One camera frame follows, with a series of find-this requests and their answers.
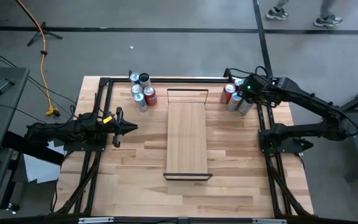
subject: wooden table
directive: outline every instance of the wooden table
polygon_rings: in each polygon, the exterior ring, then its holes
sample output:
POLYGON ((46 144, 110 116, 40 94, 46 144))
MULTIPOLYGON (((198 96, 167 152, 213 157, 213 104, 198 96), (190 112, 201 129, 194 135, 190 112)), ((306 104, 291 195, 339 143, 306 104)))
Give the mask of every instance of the wooden table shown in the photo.
MULTIPOLYGON (((99 78, 84 77, 76 114, 92 110, 99 78)), ((223 86, 222 83, 154 83, 158 105, 141 113, 132 99, 131 84, 115 83, 110 110, 115 112, 121 106, 124 118, 138 124, 139 129, 121 137, 120 148, 115 148, 111 144, 112 136, 109 137, 99 167, 92 215, 273 217, 266 163, 257 139, 260 127, 256 106, 245 117, 226 111, 226 105, 219 102, 223 86), (208 181, 166 181, 163 177, 167 159, 167 88, 209 90, 206 132, 208 172, 213 177, 208 181)), ((282 103, 273 113, 277 123, 293 125, 288 103, 282 103)), ((62 165, 56 209, 77 187, 83 157, 84 152, 74 152, 62 165)), ((300 158, 282 154, 282 161, 289 189, 313 213, 300 158)), ((276 188, 284 211, 281 190, 277 185, 276 188)))

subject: floor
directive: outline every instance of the floor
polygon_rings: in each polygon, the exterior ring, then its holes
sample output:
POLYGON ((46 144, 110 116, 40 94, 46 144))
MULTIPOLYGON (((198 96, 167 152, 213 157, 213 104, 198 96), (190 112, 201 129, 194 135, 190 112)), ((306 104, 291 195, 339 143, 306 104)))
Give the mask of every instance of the floor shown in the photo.
MULTIPOLYGON (((259 0, 262 17, 275 1, 259 0)), ((26 0, 38 21, 48 26, 256 29, 252 0, 26 0)), ((319 1, 292 0, 287 21, 266 21, 265 29, 315 29, 319 1)), ((339 30, 358 30, 358 0, 341 0, 333 11, 343 17, 339 30)), ((14 1, 0 0, 1 26, 32 26, 14 1)), ((18 67, 39 74, 42 41, 26 44, 34 32, 0 31, 0 54, 18 67)), ((85 75, 126 75, 128 69, 151 75, 220 77, 226 67, 252 71, 263 65, 258 33, 180 32, 61 32, 63 40, 47 37, 45 75, 48 87, 71 99, 78 96, 85 75)), ((305 91, 342 105, 358 92, 358 35, 266 34, 275 77, 289 77, 305 91)), ((70 102, 54 96, 66 110, 70 102)), ((19 108, 47 122, 46 97, 28 83, 19 108)), ((295 124, 319 118, 291 105, 295 124)), ((10 130, 25 133, 34 120, 16 113, 10 130)), ((349 141, 312 139, 315 147, 305 152, 306 177, 315 214, 358 220, 358 181, 344 175, 358 165, 349 141)), ((18 187, 14 200, 21 205, 16 216, 47 213, 53 183, 18 187), (46 196, 39 198, 39 192, 46 196)), ((1 217, 12 215, 0 211, 1 217)))

